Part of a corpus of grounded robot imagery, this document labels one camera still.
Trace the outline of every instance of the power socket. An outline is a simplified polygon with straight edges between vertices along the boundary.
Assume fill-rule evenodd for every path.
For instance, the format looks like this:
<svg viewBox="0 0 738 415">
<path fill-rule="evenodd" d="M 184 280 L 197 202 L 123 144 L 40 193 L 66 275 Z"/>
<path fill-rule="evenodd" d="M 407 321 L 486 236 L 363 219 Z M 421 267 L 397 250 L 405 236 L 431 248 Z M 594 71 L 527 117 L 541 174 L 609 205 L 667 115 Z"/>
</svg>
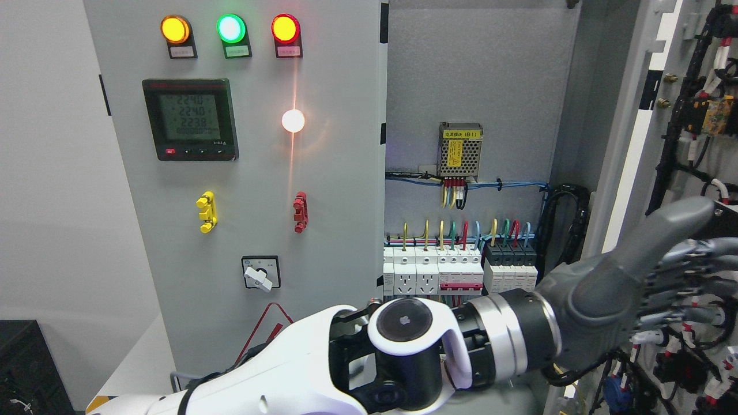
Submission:
<svg viewBox="0 0 738 415">
<path fill-rule="evenodd" d="M 414 264 L 395 264 L 395 295 L 415 295 L 416 281 Z"/>
<path fill-rule="evenodd" d="M 266 273 L 266 277 L 272 282 L 272 289 L 282 286 L 282 279 L 279 273 L 279 258 L 276 255 L 252 255 L 241 257 L 241 268 L 246 272 L 246 268 L 251 267 L 255 270 L 261 270 Z M 246 288 L 259 287 L 254 281 L 244 278 Z"/>
<path fill-rule="evenodd" d="M 415 279 L 415 293 L 417 295 L 438 294 L 438 265 L 417 264 L 415 266 L 417 276 Z"/>
</svg>

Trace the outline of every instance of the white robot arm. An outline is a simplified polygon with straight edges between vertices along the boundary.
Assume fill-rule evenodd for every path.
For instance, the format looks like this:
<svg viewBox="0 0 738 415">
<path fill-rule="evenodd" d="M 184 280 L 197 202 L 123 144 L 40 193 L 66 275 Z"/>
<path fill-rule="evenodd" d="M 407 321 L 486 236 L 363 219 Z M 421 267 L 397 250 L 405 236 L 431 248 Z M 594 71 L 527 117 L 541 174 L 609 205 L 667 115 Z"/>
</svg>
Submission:
<svg viewBox="0 0 738 415">
<path fill-rule="evenodd" d="M 738 238 L 688 240 L 714 219 L 705 198 L 648 216 L 614 251 L 516 289 L 449 309 L 423 298 L 357 310 L 334 306 L 288 326 L 223 373 L 167 396 L 112 399 L 94 415 L 426 414 L 456 389 L 479 388 L 550 367 L 583 369 L 633 332 L 684 316 L 678 300 L 738 291 L 703 278 L 738 270 Z M 376 376 L 352 387 L 351 363 L 374 356 Z"/>
</svg>

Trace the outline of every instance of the meter display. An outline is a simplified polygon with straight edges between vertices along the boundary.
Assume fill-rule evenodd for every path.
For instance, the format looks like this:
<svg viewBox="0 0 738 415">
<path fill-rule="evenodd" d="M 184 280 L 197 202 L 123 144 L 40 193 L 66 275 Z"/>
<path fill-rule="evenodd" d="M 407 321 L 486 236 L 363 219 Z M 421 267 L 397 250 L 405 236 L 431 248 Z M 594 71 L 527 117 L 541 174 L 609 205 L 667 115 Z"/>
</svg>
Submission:
<svg viewBox="0 0 738 415">
<path fill-rule="evenodd" d="M 147 79 L 142 82 L 159 160 L 236 160 L 227 79 Z"/>
<path fill-rule="evenodd" d="M 215 95 L 160 95 L 168 140 L 220 140 Z"/>
</svg>

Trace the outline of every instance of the gray metal panel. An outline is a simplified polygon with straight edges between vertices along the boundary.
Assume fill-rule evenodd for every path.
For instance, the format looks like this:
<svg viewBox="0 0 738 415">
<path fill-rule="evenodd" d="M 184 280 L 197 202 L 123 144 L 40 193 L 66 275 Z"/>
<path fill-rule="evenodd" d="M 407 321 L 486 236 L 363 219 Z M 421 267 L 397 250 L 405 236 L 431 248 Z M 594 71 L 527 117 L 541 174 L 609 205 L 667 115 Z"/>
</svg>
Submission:
<svg viewBox="0 0 738 415">
<path fill-rule="evenodd" d="M 270 301 L 295 319 L 337 301 L 364 304 L 381 273 L 379 2 L 86 1 L 86 9 L 177 368 L 230 365 Z M 269 25 L 285 12 L 300 20 L 302 59 L 275 58 Z M 172 13 L 192 24 L 197 59 L 169 59 L 159 22 Z M 223 13 L 244 18 L 253 58 L 224 59 L 215 32 Z M 240 159 L 160 162 L 145 78 L 229 78 Z M 293 102 L 307 119 L 294 141 L 280 124 Z M 202 235 L 195 201 L 205 190 L 215 192 L 219 222 Z M 301 235 L 292 221 L 298 191 L 310 215 Z M 242 255 L 279 255 L 282 288 L 246 290 Z"/>
<path fill-rule="evenodd" d="M 696 43 L 694 35 L 699 34 L 699 31 L 701 31 L 705 25 L 706 14 L 702 14 L 699 17 L 697 14 L 707 13 L 713 6 L 714 3 L 709 1 L 703 2 L 688 0 L 682 2 L 679 19 L 677 20 L 676 25 L 677 29 L 675 30 L 672 46 L 669 48 L 669 56 L 666 59 L 666 65 L 664 66 L 663 71 L 664 73 L 676 74 L 680 79 L 679 82 L 673 84 L 662 83 L 662 87 L 658 92 L 659 98 L 663 97 L 673 102 L 679 95 L 681 80 L 686 73 L 687 66 L 692 58 L 692 52 L 694 51 L 694 45 Z M 697 21 L 696 26 L 690 24 L 690 22 L 693 21 Z M 717 41 L 713 41 L 713 49 L 718 43 L 719 42 Z M 703 74 L 711 67 L 713 58 L 714 52 L 707 54 L 703 63 Z M 663 149 L 663 139 L 661 138 L 661 135 L 666 133 L 666 125 L 671 116 L 671 108 L 656 109 L 651 116 L 651 123 L 649 124 L 644 148 L 641 152 L 641 160 L 638 165 L 638 171 L 635 174 L 635 181 L 633 182 L 633 188 L 630 193 L 628 207 L 625 213 L 623 226 L 621 228 L 621 236 L 631 232 L 636 226 L 638 226 L 638 223 L 643 219 L 646 212 L 656 177 L 655 168 L 659 163 L 661 150 Z M 669 200 L 679 199 L 679 195 L 677 195 L 676 198 L 673 198 L 673 196 L 672 192 L 667 192 L 664 204 L 668 203 Z"/>
<path fill-rule="evenodd" d="M 548 181 L 578 17 L 564 1 L 393 0 L 387 169 L 436 164 L 438 124 L 473 122 L 480 180 Z M 425 219 L 535 222 L 540 207 L 533 188 L 470 192 L 462 212 L 442 210 L 435 188 L 388 182 L 385 196 L 385 230 L 408 221 L 416 235 Z"/>
<path fill-rule="evenodd" d="M 587 110 L 583 114 L 570 110 L 564 116 L 564 124 L 576 124 L 580 117 L 584 122 L 574 130 L 562 130 L 571 136 L 561 137 L 554 163 L 557 180 L 580 182 L 597 192 L 590 203 L 590 226 L 582 249 L 585 258 L 602 249 L 648 70 L 647 59 L 655 44 L 661 13 L 667 9 L 668 2 L 618 0 L 610 2 L 606 10 L 601 5 L 600 10 L 593 10 L 595 21 L 604 11 L 601 28 L 594 24 L 589 29 L 602 33 L 596 36 L 601 40 L 593 78 L 581 87 L 570 87 L 573 96 L 589 96 Z M 588 49 L 592 36 L 582 34 L 582 47 Z M 628 38 L 629 47 L 625 49 L 624 40 Z M 617 87 L 608 87 L 614 80 L 618 81 Z"/>
<path fill-rule="evenodd" d="M 597 189 L 638 1 L 582 2 L 552 182 Z"/>
</svg>

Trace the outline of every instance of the silver ring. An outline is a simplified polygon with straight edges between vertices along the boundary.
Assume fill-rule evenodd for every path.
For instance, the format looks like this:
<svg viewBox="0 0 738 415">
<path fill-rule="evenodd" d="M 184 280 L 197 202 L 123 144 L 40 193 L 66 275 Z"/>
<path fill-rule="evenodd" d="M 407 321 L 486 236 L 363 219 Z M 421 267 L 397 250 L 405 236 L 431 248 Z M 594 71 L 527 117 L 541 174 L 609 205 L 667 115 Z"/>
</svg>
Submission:
<svg viewBox="0 0 738 415">
<path fill-rule="evenodd" d="M 515 360 L 510 359 L 515 348 L 500 310 L 489 297 L 474 298 L 469 303 L 477 310 L 492 347 L 496 380 L 510 379 L 515 375 Z"/>
<path fill-rule="evenodd" d="M 554 314 L 554 308 L 551 307 L 548 301 L 546 301 L 546 299 L 543 298 L 543 296 L 540 295 L 538 292 L 533 291 L 532 294 L 541 301 L 541 305 L 543 306 L 543 314 L 546 316 L 546 320 L 548 320 L 548 327 L 551 329 L 551 337 L 554 338 L 553 344 L 556 345 L 556 356 L 554 357 L 558 357 L 561 354 L 562 341 L 561 330 L 559 329 L 559 323 L 556 322 L 556 314 Z"/>
<path fill-rule="evenodd" d="M 528 370 L 528 352 L 525 350 L 525 338 L 520 328 L 520 322 L 517 319 L 515 311 L 502 295 L 492 294 L 489 299 L 500 309 L 503 321 L 507 326 L 508 335 L 512 340 L 515 358 L 515 374 L 524 374 Z"/>
</svg>

